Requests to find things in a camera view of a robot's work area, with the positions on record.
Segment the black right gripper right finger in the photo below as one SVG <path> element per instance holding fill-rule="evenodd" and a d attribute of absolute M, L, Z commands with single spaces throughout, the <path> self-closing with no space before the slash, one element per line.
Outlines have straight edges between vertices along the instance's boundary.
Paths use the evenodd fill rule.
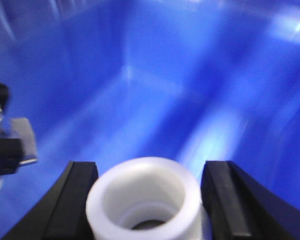
<path fill-rule="evenodd" d="M 300 240 L 300 210 L 232 161 L 207 161 L 201 197 L 214 240 Z"/>

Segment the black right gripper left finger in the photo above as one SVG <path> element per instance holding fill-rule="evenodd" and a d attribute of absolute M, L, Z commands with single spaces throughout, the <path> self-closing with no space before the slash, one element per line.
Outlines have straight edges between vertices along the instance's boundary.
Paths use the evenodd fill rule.
<path fill-rule="evenodd" d="M 86 216 L 86 201 L 97 179 L 95 162 L 70 161 L 48 192 L 3 239 L 94 239 Z"/>

